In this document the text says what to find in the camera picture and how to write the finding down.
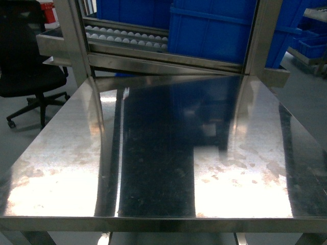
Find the chair base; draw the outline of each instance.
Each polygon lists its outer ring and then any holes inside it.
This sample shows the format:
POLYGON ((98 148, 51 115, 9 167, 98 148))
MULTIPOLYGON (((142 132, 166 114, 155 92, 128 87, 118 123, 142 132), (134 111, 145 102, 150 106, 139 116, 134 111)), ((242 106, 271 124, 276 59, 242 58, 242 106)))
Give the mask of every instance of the chair base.
POLYGON ((7 116, 8 126, 11 129, 16 128, 16 124, 11 119, 19 115, 22 115, 28 111, 31 111, 37 107, 40 107, 41 128, 43 129, 45 127, 45 108, 48 105, 63 106, 65 102, 56 100, 61 96, 65 96, 66 101, 70 98, 70 96, 66 92, 54 94, 47 97, 44 97, 43 93, 41 93, 41 94, 36 94, 35 95, 36 98, 27 98, 27 102, 28 102, 27 106, 7 116))

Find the black office chair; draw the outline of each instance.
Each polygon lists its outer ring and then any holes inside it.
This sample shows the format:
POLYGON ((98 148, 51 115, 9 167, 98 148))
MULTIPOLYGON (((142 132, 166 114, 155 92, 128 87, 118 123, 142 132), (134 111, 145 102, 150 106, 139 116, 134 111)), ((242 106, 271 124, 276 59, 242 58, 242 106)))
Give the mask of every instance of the black office chair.
POLYGON ((55 100, 60 96, 69 99, 66 92, 45 97, 44 92, 66 84, 64 72, 57 66, 45 65, 47 57, 39 54, 36 35, 45 31, 44 15, 37 1, 0 1, 0 96, 27 98, 28 105, 7 117, 10 128, 15 128, 12 118, 40 107, 41 125, 45 126, 47 105, 62 106, 55 100))

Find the metal rack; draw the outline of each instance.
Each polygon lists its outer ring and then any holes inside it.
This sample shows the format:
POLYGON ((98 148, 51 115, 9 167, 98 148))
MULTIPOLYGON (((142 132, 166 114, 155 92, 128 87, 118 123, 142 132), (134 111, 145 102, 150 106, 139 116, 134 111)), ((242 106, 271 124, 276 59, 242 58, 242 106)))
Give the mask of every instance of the metal rack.
POLYGON ((87 39, 85 35, 87 25, 119 26, 120 28, 123 26, 128 30, 145 33, 165 31, 89 17, 83 18, 79 4, 75 0, 54 0, 54 3, 61 23, 58 32, 62 35, 52 36, 51 33, 47 33, 39 36, 40 52, 53 56, 48 61, 50 64, 71 65, 78 85, 81 85, 87 77, 94 75, 93 68, 149 75, 245 74, 267 78, 270 77, 267 74, 273 73, 278 77, 283 77, 284 81, 289 75, 283 69, 274 69, 273 72, 271 69, 269 71, 265 69, 270 43, 282 5, 281 0, 258 1, 244 64, 94 42, 87 39))
MULTIPOLYGON (((304 17, 315 19, 322 22, 327 22, 327 6, 314 8, 314 9, 306 9, 304 14, 304 17)), ((287 52, 289 52, 291 55, 293 55, 296 59, 301 61, 307 66, 311 65, 318 65, 317 69, 315 70, 316 74, 321 74, 323 70, 323 66, 326 64, 326 55, 323 55, 320 58, 308 58, 301 54, 299 51, 289 47, 287 49, 287 52)))

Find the chair seat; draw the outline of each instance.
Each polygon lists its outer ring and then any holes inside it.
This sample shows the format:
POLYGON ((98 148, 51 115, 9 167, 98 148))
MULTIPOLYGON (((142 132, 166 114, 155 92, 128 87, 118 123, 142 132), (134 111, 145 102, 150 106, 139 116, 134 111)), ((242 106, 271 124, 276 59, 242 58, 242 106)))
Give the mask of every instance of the chair seat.
POLYGON ((57 66, 39 65, 33 71, 2 74, 0 96, 17 97, 44 93, 66 84, 66 77, 57 66))

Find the tray of white balls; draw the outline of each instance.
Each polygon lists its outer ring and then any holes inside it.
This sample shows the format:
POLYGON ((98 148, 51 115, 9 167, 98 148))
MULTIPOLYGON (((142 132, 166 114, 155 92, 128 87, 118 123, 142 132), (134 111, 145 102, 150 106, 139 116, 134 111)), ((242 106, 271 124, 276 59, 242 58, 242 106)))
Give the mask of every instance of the tray of white balls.
POLYGON ((97 26, 86 26, 85 31, 88 41, 146 48, 157 52, 167 50, 167 36, 155 36, 150 33, 129 32, 97 26))

